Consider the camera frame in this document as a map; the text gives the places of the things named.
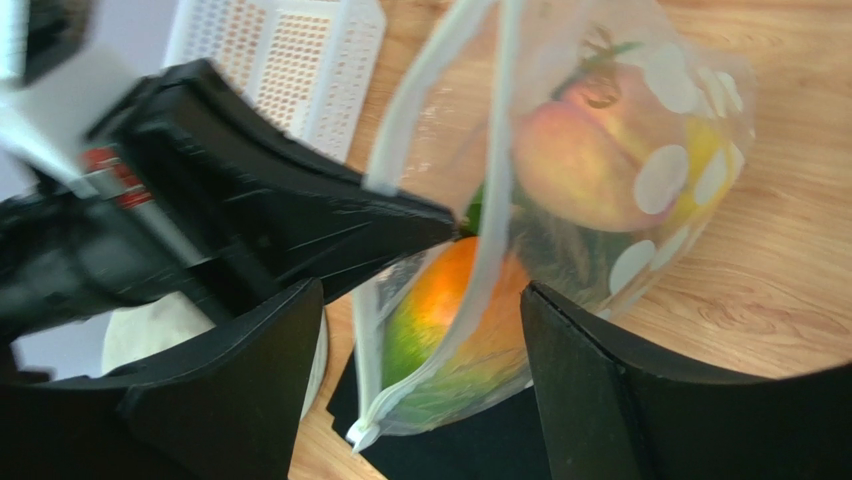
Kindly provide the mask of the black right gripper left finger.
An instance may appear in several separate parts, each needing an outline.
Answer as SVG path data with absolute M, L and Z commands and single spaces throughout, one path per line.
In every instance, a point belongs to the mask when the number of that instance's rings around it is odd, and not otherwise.
M 324 299 L 302 281 L 100 378 L 1 379 L 5 479 L 284 479 Z

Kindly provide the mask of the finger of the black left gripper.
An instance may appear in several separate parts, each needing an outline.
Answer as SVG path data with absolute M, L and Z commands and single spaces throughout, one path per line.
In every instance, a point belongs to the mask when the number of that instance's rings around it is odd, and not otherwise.
M 306 279 L 334 302 L 458 235 L 445 206 L 362 188 L 361 175 L 288 136 L 206 60 L 140 79 L 109 112 L 120 174 L 146 189 L 201 257 L 181 291 L 230 320 Z

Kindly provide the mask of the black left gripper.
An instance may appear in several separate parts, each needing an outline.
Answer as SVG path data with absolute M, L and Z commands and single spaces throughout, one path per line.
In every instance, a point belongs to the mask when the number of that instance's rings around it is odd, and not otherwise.
M 117 107 L 69 133 L 71 162 L 9 113 L 1 135 L 39 179 L 1 205 L 1 329 L 34 333 L 173 293 L 200 298 L 200 114 Z

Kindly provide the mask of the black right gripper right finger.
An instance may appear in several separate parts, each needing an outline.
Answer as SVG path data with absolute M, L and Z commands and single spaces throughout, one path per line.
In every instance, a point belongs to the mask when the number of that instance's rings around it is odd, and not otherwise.
M 530 284 L 522 323 L 556 479 L 847 479 L 851 368 L 714 366 Z

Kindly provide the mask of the fake pineapple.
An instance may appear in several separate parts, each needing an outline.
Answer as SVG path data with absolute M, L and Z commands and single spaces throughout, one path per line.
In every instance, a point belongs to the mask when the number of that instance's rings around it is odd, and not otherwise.
M 610 297 L 618 257 L 635 243 L 629 233 L 588 229 L 557 217 L 517 190 L 510 222 L 512 250 L 531 279 L 594 311 Z

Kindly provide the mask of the clear zip top bag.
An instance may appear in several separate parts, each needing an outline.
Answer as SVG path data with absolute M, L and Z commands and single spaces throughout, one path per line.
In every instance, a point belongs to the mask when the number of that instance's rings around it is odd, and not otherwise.
M 620 316 L 739 177 L 756 78 L 655 1 L 456 1 L 403 76 L 365 169 L 457 236 L 353 295 L 355 451 L 466 419 L 532 383 L 520 296 L 539 281 Z

